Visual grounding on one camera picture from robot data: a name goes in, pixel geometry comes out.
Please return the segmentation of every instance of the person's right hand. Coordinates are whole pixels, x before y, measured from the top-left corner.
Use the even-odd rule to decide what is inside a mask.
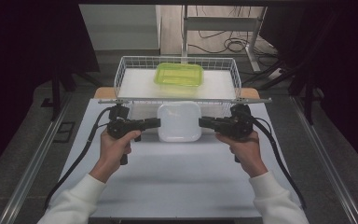
[[[257,132],[253,131],[249,134],[248,138],[243,141],[236,141],[221,133],[217,133],[216,138],[229,145],[231,152],[240,160],[242,169],[248,173],[250,177],[263,175],[268,171],[266,165],[261,160]]]
[[[89,174],[106,183],[109,177],[120,167],[120,159],[123,154],[131,153],[131,140],[138,137],[141,131],[132,131],[115,139],[110,136],[107,130],[101,133],[101,151],[94,168]]]

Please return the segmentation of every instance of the metal rail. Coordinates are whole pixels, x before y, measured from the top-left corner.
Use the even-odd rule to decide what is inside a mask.
[[[342,207],[344,208],[345,213],[348,216],[348,219],[351,223],[358,224],[358,208],[351,196],[350,191],[345,186],[344,182],[342,181],[336,167],[332,163],[322,140],[319,138],[319,135],[316,133],[313,126],[309,125],[307,118],[302,113],[303,106],[298,97],[290,97],[292,103],[296,108],[296,112],[303,124],[305,131],[312,142],[315,151],[321,160],[322,167],[329,178],[334,191],[336,192],[339,200],[341,201]]]
[[[42,141],[39,144],[38,149],[34,153],[31,161],[28,163],[28,166],[19,181],[19,184],[15,188],[13,194],[11,195],[10,200],[7,203],[6,208],[4,209],[1,217],[0,223],[11,224],[14,223],[17,214],[20,212],[22,204],[30,190],[32,184],[34,183],[34,178],[37,175],[37,172],[42,165],[43,160],[45,159],[46,154],[48,153],[48,148],[53,141],[55,133],[58,131],[62,119],[68,108],[72,93],[66,93],[63,96],[62,100],[62,110],[58,114],[55,121],[52,121],[48,127],[48,130],[43,137]]]

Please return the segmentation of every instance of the wall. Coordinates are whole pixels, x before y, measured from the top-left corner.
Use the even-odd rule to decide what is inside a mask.
[[[95,50],[159,49],[159,6],[80,5]]]

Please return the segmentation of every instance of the white container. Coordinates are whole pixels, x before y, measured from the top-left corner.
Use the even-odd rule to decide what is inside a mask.
[[[194,142],[201,137],[200,106],[194,102],[170,102],[158,108],[158,137],[162,142]]]

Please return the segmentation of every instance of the green container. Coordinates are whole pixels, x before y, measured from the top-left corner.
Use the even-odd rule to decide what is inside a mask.
[[[161,63],[154,82],[160,85],[198,87],[202,84],[203,69],[197,64]]]

